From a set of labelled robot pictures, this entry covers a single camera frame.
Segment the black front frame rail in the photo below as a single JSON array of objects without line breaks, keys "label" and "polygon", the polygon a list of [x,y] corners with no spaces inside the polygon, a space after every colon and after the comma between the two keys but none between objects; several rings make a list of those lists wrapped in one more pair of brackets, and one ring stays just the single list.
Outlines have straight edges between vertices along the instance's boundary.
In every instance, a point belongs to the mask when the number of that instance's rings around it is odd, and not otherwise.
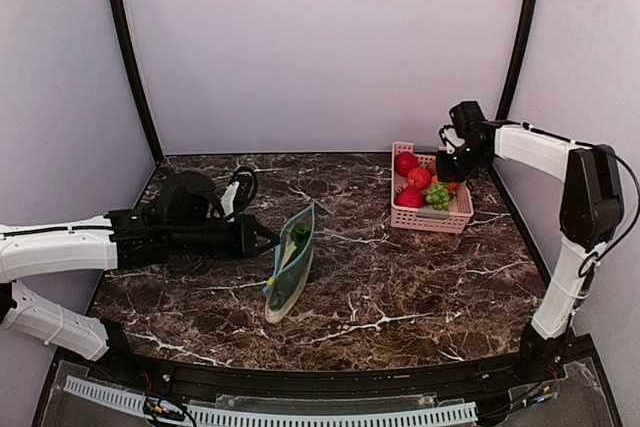
[{"label": "black front frame rail", "polygon": [[213,367],[133,353],[123,331],[116,349],[90,364],[111,381],[147,387],[174,398],[212,400],[223,394],[304,400],[435,394],[439,399],[502,399],[511,388],[543,386],[564,373],[558,357],[541,357],[529,345],[523,353],[431,367],[373,371],[286,372]]}]

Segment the pink plastic basket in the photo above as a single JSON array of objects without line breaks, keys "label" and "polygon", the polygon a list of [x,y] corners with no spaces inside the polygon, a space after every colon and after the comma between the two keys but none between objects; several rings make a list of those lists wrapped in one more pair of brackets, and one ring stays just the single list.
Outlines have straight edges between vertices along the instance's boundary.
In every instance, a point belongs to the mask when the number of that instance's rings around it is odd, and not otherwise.
[{"label": "pink plastic basket", "polygon": [[391,226],[396,228],[414,229],[420,231],[461,234],[474,214],[472,197],[467,184],[459,184],[452,192],[454,198],[448,211],[436,211],[424,203],[422,208],[407,208],[395,205],[396,195],[408,186],[407,178],[397,175],[394,171],[394,158],[401,152],[413,153],[422,167],[434,160],[436,154],[424,150],[417,150],[410,142],[394,142],[391,154]]}]

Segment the green grapes toy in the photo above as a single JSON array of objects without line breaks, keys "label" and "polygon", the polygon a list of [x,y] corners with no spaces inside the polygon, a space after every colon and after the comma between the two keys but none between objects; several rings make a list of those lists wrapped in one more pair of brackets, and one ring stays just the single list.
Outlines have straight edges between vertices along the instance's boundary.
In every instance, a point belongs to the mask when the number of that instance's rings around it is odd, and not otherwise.
[{"label": "green grapes toy", "polygon": [[446,183],[432,183],[425,194],[425,203],[436,211],[448,211],[454,194]]}]

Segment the red apple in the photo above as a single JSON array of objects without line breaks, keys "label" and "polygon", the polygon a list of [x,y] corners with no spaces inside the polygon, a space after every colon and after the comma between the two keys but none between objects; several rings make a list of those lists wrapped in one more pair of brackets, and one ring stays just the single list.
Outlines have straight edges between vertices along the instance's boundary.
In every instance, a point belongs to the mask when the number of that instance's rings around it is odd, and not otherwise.
[{"label": "red apple", "polygon": [[407,174],[407,183],[410,187],[424,190],[431,184],[431,172],[425,167],[415,167]]}]

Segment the black left frame post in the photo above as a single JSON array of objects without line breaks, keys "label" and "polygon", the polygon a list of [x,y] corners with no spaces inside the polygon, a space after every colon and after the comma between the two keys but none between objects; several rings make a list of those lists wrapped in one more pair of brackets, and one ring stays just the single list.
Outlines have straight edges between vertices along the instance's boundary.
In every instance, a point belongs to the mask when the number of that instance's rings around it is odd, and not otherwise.
[{"label": "black left frame post", "polygon": [[160,144],[151,110],[144,90],[142,77],[138,67],[124,0],[109,0],[112,21],[120,49],[121,58],[129,83],[129,88],[136,108],[138,120],[155,165],[164,160],[164,152]]}]

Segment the green cucumber toy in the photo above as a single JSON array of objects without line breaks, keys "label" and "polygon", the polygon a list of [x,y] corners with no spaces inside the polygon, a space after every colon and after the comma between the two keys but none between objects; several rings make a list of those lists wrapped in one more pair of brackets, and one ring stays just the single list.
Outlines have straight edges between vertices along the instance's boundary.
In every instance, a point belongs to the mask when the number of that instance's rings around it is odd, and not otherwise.
[{"label": "green cucumber toy", "polygon": [[311,265],[314,249],[307,247],[304,250],[291,245],[285,250],[284,258],[273,281],[272,289],[291,292],[299,287],[305,288]]}]

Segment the black frame post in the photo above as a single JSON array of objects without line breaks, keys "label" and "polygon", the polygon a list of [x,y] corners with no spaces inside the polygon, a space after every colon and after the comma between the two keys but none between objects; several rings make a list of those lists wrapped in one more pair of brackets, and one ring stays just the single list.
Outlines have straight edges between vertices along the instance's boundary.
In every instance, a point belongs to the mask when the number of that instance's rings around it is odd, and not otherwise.
[{"label": "black frame post", "polygon": [[496,112],[497,120],[506,120],[509,116],[527,51],[536,3],[537,0],[522,0],[510,61]]},{"label": "black frame post", "polygon": [[151,110],[144,90],[142,77],[138,67],[124,0],[109,0],[112,21],[120,49],[121,58],[129,83],[129,88],[136,108],[138,120],[155,165],[164,160],[164,152],[160,144]]}]

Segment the black right frame post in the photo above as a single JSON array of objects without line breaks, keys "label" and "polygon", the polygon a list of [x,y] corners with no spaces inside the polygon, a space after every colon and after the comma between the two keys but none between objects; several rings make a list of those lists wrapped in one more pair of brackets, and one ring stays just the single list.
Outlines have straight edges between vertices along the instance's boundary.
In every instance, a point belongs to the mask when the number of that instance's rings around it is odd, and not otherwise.
[{"label": "black right frame post", "polygon": [[537,0],[522,0],[510,61],[496,112],[497,120],[506,120],[509,116],[527,51],[536,3]]}]

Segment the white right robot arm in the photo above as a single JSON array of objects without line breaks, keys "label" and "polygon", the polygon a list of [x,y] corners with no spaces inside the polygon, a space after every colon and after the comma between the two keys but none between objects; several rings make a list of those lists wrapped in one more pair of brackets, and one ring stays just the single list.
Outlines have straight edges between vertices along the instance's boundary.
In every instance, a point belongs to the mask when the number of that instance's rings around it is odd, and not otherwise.
[{"label": "white right robot arm", "polygon": [[624,216],[619,167],[608,145],[592,145],[538,129],[528,123],[490,121],[475,101],[449,111],[439,137],[439,178],[462,182],[495,159],[542,172],[563,185],[559,211],[562,234],[556,266],[540,306],[527,322],[512,368],[532,381],[564,353],[572,320],[589,295],[597,265],[614,244]]}]

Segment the clear zip top bag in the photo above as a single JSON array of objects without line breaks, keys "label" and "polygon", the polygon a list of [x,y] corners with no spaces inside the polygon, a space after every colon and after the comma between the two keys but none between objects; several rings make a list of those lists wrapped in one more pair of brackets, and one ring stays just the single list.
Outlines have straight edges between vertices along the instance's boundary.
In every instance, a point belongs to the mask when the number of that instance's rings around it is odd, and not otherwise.
[{"label": "clear zip top bag", "polygon": [[274,270],[263,288],[265,320],[270,324],[288,315],[306,286],[314,257],[315,220],[316,205],[312,203],[281,229]]}]

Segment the red strawberry toy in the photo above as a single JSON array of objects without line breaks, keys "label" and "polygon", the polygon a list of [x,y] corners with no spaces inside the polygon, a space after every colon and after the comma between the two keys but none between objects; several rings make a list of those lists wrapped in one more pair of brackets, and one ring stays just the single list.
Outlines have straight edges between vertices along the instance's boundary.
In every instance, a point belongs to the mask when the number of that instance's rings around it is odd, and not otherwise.
[{"label": "red strawberry toy", "polygon": [[407,208],[422,208],[425,200],[420,189],[415,186],[407,186],[396,195],[395,205]]}]

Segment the green leafy lettuce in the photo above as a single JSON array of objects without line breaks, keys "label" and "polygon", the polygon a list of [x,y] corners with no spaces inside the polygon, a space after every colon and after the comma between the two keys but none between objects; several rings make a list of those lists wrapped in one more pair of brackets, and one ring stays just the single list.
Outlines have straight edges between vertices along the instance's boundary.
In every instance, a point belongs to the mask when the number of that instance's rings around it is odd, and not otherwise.
[{"label": "green leafy lettuce", "polygon": [[306,223],[297,223],[290,232],[290,238],[297,248],[304,248],[312,234],[312,227]]}]

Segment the red pepper toy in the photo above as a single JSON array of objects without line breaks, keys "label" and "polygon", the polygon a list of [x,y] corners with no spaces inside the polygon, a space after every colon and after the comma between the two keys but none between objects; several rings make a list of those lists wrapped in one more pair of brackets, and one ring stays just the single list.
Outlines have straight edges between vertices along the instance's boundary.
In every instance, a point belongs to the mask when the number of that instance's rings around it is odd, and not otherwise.
[{"label": "red pepper toy", "polygon": [[401,177],[407,177],[413,169],[419,166],[418,158],[408,151],[401,152],[394,158],[394,171]]}]

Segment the brown potato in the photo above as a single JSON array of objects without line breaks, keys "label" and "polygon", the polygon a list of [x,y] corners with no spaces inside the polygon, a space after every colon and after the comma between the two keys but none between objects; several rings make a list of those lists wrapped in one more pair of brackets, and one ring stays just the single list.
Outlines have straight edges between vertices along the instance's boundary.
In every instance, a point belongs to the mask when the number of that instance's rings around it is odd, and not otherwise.
[{"label": "brown potato", "polygon": [[436,166],[436,162],[434,160],[428,162],[427,165],[426,165],[426,168],[432,175],[436,175],[437,174],[437,166]]}]

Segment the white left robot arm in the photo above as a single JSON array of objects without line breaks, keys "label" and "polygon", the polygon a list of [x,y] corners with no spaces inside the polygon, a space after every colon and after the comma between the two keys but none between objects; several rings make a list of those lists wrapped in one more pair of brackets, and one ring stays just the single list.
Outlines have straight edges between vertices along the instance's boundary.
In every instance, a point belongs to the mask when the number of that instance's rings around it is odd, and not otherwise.
[{"label": "white left robot arm", "polygon": [[181,255],[239,260],[276,247],[278,234],[246,209],[256,173],[238,168],[223,195],[213,180],[184,171],[168,176],[149,203],[70,223],[1,229],[1,325],[93,362],[124,360],[131,351],[116,322],[85,317],[23,284],[37,275],[78,270],[131,270]]}]

